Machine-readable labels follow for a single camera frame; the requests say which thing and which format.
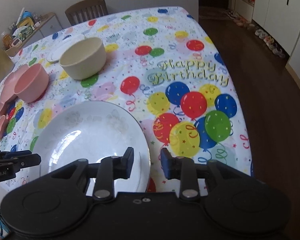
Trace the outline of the small pink eared bowl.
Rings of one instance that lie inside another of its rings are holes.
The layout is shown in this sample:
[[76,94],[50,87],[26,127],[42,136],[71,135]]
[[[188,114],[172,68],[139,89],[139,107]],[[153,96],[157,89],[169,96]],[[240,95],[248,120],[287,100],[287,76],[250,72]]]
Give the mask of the small pink eared bowl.
[[3,137],[3,134],[7,127],[7,124],[8,124],[8,119],[6,118],[5,115],[2,115],[0,117],[0,139],[2,139],[2,137]]

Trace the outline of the large white ceramic plate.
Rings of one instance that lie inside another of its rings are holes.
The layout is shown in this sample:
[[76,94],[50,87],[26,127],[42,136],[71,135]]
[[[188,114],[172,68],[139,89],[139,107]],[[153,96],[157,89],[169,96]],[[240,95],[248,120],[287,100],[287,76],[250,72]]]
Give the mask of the large white ceramic plate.
[[135,118],[109,102],[86,101],[55,116],[39,135],[33,153],[40,165],[30,168],[33,181],[77,159],[100,163],[108,156],[123,156],[134,149],[130,178],[114,182],[115,192],[145,192],[150,177],[150,154],[146,137]]

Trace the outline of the pink bear-shaped plate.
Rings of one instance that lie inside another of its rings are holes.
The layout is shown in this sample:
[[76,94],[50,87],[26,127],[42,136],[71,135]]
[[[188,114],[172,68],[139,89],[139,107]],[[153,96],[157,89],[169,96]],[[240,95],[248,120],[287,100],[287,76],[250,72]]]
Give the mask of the pink bear-shaped plate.
[[14,92],[15,85],[28,69],[29,66],[24,64],[15,72],[11,72],[11,74],[4,81],[3,89],[0,95],[0,116],[6,113],[8,104],[17,98],[17,95]]

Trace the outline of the pink round bowl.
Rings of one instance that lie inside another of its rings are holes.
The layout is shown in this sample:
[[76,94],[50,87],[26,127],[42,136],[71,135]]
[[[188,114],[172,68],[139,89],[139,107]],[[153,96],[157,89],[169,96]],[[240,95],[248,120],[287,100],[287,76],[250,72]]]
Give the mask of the pink round bowl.
[[49,75],[44,67],[37,63],[28,68],[18,79],[14,93],[25,103],[36,101],[47,89]]

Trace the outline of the cream round bowl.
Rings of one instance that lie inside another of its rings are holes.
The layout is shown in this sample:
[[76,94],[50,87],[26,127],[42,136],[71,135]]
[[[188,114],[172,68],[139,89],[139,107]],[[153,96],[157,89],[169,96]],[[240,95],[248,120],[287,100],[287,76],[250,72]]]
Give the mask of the cream round bowl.
[[106,64],[107,53],[99,37],[90,37],[73,44],[60,57],[59,64],[74,80],[97,74]]

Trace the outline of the balloon birthday tablecloth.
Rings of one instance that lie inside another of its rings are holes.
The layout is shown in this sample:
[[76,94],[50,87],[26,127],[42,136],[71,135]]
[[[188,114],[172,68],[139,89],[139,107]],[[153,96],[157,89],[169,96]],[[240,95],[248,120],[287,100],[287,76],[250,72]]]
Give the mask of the balloon birthday tablecloth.
[[[75,81],[49,55],[70,38],[99,37],[107,62],[92,77]],[[221,161],[246,174],[252,156],[234,84],[207,33],[181,7],[121,12],[57,31],[24,47],[16,68],[41,64],[49,74],[37,102],[12,102],[0,150],[32,150],[59,113],[84,101],[107,101],[127,110],[146,135],[152,192],[177,191],[160,167],[159,152],[188,154],[197,163]]]

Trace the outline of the small white plate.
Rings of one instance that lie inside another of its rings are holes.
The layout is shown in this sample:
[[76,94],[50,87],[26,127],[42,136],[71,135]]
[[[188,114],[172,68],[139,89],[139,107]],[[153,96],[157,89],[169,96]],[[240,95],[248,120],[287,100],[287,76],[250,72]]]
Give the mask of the small white plate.
[[52,48],[46,60],[50,63],[58,62],[66,50],[68,50],[71,46],[73,46],[77,42],[82,41],[84,39],[85,36],[83,34],[79,34],[75,36],[68,35],[66,38],[64,38],[61,42],[59,42],[57,45],[55,45]]

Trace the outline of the pink digital clock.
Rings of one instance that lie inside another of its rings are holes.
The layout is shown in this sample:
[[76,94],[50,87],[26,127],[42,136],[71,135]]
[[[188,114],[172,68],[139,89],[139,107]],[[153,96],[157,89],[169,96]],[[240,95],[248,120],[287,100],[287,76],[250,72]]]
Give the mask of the pink digital clock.
[[15,38],[15,39],[12,41],[11,46],[12,46],[12,47],[20,47],[22,44],[23,44],[23,42],[22,42],[22,40],[21,40],[20,38]]

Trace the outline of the wooden sideboard with drawers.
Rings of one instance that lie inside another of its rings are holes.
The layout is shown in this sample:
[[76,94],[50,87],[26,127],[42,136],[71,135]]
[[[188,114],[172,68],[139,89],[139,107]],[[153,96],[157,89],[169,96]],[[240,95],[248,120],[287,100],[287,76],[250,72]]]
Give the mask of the wooden sideboard with drawers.
[[34,42],[41,40],[42,38],[48,37],[58,31],[61,31],[62,29],[62,25],[57,15],[54,12],[48,12],[43,16],[42,22],[40,23],[40,25],[38,25],[37,28],[34,29],[30,36],[27,37],[20,46],[12,47],[6,50],[6,54],[9,57],[14,57],[22,48],[31,45]]

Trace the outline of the dark wooden chair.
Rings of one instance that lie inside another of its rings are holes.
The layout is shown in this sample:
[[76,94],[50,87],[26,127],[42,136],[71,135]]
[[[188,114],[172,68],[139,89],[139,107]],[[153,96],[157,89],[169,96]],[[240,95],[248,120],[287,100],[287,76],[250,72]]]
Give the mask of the dark wooden chair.
[[65,10],[71,26],[108,15],[105,0],[82,0]]

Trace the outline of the white storage cabinet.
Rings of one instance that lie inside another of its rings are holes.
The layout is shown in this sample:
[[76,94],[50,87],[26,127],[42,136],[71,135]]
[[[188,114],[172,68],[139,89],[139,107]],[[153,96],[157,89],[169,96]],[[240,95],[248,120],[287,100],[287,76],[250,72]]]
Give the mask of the white storage cabinet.
[[300,37],[300,0],[233,0],[234,11],[255,22],[292,55]]

